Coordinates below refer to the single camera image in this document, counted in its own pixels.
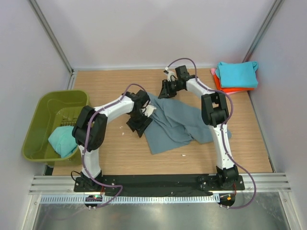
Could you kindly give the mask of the grey-blue t-shirt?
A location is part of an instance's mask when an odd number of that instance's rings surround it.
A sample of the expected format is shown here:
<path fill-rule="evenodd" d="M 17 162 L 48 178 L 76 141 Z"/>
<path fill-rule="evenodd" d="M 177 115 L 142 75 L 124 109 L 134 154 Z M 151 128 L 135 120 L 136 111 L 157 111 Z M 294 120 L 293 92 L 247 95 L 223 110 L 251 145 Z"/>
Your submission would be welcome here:
<path fill-rule="evenodd" d="M 206 125 L 201 110 L 175 99 L 159 99 L 149 93 L 150 105 L 156 109 L 150 116 L 152 122 L 144 134 L 151 154 L 188 145 L 192 141 L 200 144 L 214 142 L 221 137 L 221 129 Z"/>

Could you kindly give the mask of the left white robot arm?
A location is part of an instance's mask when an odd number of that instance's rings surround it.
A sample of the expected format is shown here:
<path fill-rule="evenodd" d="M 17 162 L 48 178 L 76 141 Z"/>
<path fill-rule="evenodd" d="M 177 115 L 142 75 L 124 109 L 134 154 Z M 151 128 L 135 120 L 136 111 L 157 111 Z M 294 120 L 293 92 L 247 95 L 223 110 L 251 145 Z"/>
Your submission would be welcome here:
<path fill-rule="evenodd" d="M 102 170 L 99 165 L 99 148 L 103 144 L 107 125 L 122 115 L 129 115 L 127 126 L 142 137 L 146 128 L 153 121 L 151 115 L 156 107 L 151 104 L 148 93 L 124 92 L 117 99 L 98 107 L 86 105 L 72 130 L 81 152 L 82 171 L 80 178 L 92 192 L 102 185 Z"/>

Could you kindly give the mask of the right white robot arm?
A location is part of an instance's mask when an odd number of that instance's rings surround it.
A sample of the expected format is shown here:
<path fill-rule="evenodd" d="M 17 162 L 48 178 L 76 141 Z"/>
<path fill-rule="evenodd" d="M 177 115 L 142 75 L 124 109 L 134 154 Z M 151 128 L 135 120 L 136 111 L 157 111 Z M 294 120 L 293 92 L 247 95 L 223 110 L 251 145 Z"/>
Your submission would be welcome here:
<path fill-rule="evenodd" d="M 166 67 L 164 74 L 167 79 L 162 81 L 159 99 L 175 97 L 180 90 L 192 92 L 201 99 L 201 117 L 209 127 L 217 154 L 216 184 L 220 189 L 231 189 L 239 173 L 232 158 L 227 130 L 231 115 L 226 102 L 228 95 L 211 89 L 196 75 L 190 75 L 186 66 L 179 66 L 174 72 Z"/>

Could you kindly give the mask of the folded pink t-shirt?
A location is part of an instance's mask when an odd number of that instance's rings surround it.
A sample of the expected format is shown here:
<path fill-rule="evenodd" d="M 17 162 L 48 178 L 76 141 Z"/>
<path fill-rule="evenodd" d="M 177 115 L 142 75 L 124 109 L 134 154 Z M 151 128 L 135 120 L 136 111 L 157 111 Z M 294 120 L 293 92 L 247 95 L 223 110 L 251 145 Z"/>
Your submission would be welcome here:
<path fill-rule="evenodd" d="M 220 80 L 217 77 L 215 71 L 216 71 L 215 68 L 211 68 L 211 74 L 212 74 L 213 81 L 215 83 L 215 86 L 216 86 L 217 90 L 223 91 L 223 92 L 227 93 L 228 95 L 233 94 L 233 93 L 237 93 L 237 92 L 241 92 L 241 91 L 245 90 L 243 88 L 223 88 L 221 86 Z"/>

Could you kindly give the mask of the folded orange t-shirt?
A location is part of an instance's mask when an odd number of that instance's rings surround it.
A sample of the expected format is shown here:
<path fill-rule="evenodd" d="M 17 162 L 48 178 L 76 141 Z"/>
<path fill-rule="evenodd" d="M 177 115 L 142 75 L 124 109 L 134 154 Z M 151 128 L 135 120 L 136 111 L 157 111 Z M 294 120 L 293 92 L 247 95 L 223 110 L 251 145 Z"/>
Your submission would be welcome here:
<path fill-rule="evenodd" d="M 216 74 L 213 75 L 213 80 L 214 80 L 214 83 L 215 83 L 215 86 L 216 86 L 217 90 L 223 91 L 223 92 L 225 92 L 227 94 L 254 90 L 254 88 L 234 88 L 234 87 L 225 88 L 225 87 L 222 87 L 221 83 L 220 83 L 220 80 L 216 76 Z"/>

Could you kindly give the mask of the crumpled teal t-shirt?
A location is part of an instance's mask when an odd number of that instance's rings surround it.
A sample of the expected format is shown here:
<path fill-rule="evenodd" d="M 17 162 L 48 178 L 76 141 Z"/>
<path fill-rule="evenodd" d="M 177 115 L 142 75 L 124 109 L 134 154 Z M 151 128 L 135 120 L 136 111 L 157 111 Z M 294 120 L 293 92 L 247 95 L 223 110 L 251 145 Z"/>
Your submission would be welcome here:
<path fill-rule="evenodd" d="M 50 145 L 61 158 L 70 156 L 77 149 L 72 131 L 73 126 L 60 126 L 48 138 Z"/>

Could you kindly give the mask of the folded cyan t-shirt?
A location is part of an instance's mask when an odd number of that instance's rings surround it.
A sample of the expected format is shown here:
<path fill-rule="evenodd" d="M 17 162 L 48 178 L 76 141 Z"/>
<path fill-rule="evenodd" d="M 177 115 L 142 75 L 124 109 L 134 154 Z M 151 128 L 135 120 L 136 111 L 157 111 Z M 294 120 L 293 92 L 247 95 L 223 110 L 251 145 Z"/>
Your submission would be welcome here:
<path fill-rule="evenodd" d="M 219 62 L 215 73 L 222 87 L 257 88 L 256 71 L 258 68 L 259 64 L 256 61 L 236 64 Z"/>

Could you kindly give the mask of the green plastic basket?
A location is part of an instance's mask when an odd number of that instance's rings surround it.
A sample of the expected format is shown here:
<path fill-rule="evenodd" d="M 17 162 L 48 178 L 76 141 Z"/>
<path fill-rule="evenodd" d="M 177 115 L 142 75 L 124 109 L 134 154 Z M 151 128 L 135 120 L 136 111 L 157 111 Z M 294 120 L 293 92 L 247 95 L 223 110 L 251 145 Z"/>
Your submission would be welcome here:
<path fill-rule="evenodd" d="M 89 96 L 82 90 L 54 91 L 45 94 L 38 102 L 22 153 L 26 160 L 50 166 L 73 166 L 81 164 L 78 148 L 66 158 L 60 157 L 50 145 L 48 138 L 57 127 L 74 126 Z"/>

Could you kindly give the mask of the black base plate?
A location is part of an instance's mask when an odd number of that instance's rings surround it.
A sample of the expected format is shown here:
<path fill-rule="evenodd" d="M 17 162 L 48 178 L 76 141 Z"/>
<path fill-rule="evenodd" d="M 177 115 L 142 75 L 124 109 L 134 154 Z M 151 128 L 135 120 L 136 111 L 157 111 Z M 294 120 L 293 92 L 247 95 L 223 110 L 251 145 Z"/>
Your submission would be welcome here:
<path fill-rule="evenodd" d="M 107 193 L 115 191 L 115 185 L 122 185 L 123 193 L 147 188 L 154 192 L 161 192 L 163 188 L 180 187 L 205 192 L 232 189 L 243 191 L 245 189 L 241 175 L 236 179 L 226 179 L 225 181 L 216 174 L 99 175 L 96 180 L 111 186 L 103 186 Z"/>

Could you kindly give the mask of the aluminium rail frame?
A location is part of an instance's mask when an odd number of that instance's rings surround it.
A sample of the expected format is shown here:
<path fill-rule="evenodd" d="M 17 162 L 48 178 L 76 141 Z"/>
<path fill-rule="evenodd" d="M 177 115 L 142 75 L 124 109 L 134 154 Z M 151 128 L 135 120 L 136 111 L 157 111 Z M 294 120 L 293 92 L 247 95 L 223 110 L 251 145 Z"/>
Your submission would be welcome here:
<path fill-rule="evenodd" d="M 285 173 L 253 173 L 258 193 L 291 192 Z M 73 193 L 75 182 L 70 176 L 35 176 L 29 189 L 30 195 L 55 195 Z"/>

